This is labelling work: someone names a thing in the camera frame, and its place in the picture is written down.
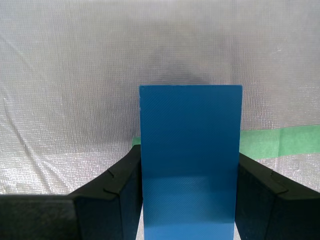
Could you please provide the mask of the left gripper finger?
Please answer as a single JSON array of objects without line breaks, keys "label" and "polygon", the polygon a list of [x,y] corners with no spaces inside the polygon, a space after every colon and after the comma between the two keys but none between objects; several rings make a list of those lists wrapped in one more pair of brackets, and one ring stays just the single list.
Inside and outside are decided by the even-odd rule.
[{"label": "left gripper finger", "polygon": [[240,154],[235,224],[242,240],[318,240],[320,194]]},{"label": "left gripper finger", "polygon": [[67,195],[2,195],[3,240],[134,240],[143,203],[141,147]]}]

